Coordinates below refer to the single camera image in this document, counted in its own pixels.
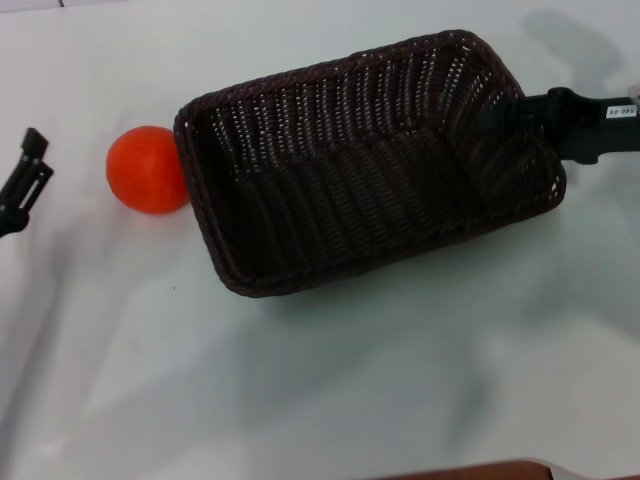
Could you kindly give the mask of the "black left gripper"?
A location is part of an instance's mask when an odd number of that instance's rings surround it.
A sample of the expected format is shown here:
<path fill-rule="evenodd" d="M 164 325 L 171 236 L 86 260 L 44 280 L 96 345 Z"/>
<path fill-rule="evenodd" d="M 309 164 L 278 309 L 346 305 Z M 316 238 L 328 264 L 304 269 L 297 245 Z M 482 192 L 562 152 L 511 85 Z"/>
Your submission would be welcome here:
<path fill-rule="evenodd" d="M 29 127 L 21 144 L 21 156 L 1 189 L 0 237 L 22 232 L 29 223 L 29 211 L 54 171 L 44 162 L 48 140 Z"/>

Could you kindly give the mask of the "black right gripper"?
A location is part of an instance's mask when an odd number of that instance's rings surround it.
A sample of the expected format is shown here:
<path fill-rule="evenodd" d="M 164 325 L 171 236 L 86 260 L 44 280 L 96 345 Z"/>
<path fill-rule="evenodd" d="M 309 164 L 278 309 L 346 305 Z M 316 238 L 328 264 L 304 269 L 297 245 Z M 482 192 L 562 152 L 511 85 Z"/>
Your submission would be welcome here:
<path fill-rule="evenodd" d="M 593 99 L 553 88 L 548 96 L 502 101 L 483 112 L 478 125 L 495 133 L 543 125 L 557 155 L 580 165 L 595 165 L 608 153 L 639 151 L 639 106 L 629 97 Z"/>

